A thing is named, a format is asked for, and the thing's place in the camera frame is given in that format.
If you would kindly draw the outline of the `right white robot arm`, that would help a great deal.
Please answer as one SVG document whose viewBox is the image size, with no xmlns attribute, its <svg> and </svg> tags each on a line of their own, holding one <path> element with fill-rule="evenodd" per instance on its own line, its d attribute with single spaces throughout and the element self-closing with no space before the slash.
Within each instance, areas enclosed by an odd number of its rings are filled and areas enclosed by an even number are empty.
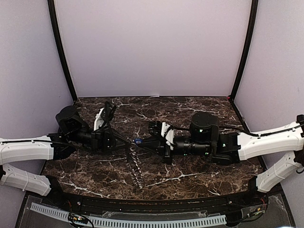
<svg viewBox="0 0 304 228">
<path fill-rule="evenodd" d="M 283 127 L 251 133 L 235 128 L 233 133 L 220 133 L 218 117 L 206 112 L 195 113 L 191 118 L 188 136 L 175 136 L 177 127 L 166 122 L 148 124 L 150 137 L 135 139 L 134 143 L 162 157 L 171 164 L 174 155 L 201 156 L 212 163 L 230 165 L 248 159 L 285 152 L 286 154 L 265 172 L 253 177 L 248 191 L 242 196 L 247 206 L 253 206 L 261 193 L 269 192 L 294 171 L 304 167 L 304 116 Z"/>
</svg>

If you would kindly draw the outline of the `blue key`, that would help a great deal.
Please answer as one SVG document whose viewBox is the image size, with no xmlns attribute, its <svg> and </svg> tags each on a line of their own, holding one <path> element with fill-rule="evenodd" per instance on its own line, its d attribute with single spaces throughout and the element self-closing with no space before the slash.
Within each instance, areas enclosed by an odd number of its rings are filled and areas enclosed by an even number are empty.
<svg viewBox="0 0 304 228">
<path fill-rule="evenodd" d="M 133 143 L 136 144 L 136 145 L 141 144 L 142 142 L 143 142 L 143 140 L 141 138 L 135 138 L 133 140 Z"/>
</svg>

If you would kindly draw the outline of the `black disc with keyrings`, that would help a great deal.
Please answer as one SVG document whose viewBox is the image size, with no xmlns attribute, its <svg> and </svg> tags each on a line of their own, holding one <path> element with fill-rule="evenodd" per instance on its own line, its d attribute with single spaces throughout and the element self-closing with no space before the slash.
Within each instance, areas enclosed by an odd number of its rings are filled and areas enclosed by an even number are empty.
<svg viewBox="0 0 304 228">
<path fill-rule="evenodd" d="M 144 180 L 142 171 L 140 168 L 141 161 L 137 155 L 137 146 L 135 143 L 131 143 L 127 151 L 127 165 L 131 170 L 131 176 L 134 185 L 139 188 L 144 188 Z"/>
</svg>

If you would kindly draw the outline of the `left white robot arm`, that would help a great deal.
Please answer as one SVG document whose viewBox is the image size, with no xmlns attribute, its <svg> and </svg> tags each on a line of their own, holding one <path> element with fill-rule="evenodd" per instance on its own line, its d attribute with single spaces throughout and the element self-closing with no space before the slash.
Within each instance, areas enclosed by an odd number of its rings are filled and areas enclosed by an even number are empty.
<svg viewBox="0 0 304 228">
<path fill-rule="evenodd" d="M 67 203 L 67 196 L 57 179 L 36 175 L 10 165 L 31 160 L 63 160 L 76 150 L 92 154 L 116 151 L 130 146 L 130 142 L 110 125 L 116 106 L 106 102 L 96 115 L 94 127 L 81 118 L 76 107 L 67 106 L 57 115 L 58 133 L 29 139 L 0 140 L 0 184 L 31 191 L 48 199 L 57 207 Z"/>
</svg>

